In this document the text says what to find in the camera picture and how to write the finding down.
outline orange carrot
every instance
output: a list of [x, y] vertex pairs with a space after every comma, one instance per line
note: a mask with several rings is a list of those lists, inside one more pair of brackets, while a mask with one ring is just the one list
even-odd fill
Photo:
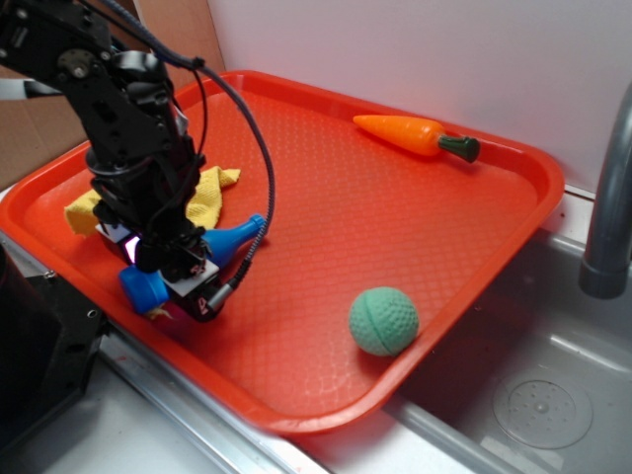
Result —
[[355, 116], [354, 123], [389, 143], [420, 155], [434, 156], [443, 149], [472, 163], [480, 150], [475, 138], [448, 136], [443, 125], [427, 118]]

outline white wall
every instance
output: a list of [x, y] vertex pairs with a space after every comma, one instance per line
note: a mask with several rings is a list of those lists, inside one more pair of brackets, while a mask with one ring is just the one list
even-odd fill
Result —
[[254, 69], [541, 148], [594, 191], [632, 81], [629, 0], [208, 0]]

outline orange tray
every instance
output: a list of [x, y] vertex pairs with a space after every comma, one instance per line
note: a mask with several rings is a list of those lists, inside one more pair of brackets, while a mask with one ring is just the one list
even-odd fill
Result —
[[[479, 138], [476, 163], [412, 155], [352, 123], [401, 111], [255, 72], [224, 77], [260, 123], [278, 190], [265, 245], [216, 320], [135, 314], [119, 287], [124, 263], [99, 236], [72, 234], [63, 208], [90, 189], [87, 145], [19, 183], [0, 226], [244, 419], [284, 435], [331, 430], [387, 400], [557, 205], [563, 176], [541, 151], [447, 123]], [[242, 170], [223, 193], [219, 227], [229, 227], [265, 213], [266, 171], [236, 108], [206, 88], [208, 166]], [[179, 102], [199, 137], [197, 88]], [[383, 285], [421, 315], [422, 332], [397, 357], [363, 353], [348, 329], [354, 299]]]

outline stainless steel sink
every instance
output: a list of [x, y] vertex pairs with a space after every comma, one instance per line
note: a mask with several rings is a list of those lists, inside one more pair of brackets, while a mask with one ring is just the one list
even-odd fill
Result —
[[582, 253], [539, 231], [399, 396], [508, 472], [630, 472], [632, 291], [585, 296]]

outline foam ball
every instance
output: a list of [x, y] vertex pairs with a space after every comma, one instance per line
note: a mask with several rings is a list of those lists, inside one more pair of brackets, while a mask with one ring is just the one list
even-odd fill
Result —
[[381, 286], [368, 289], [355, 299], [349, 328], [365, 352], [374, 356], [396, 356], [417, 337], [419, 316], [405, 293]]

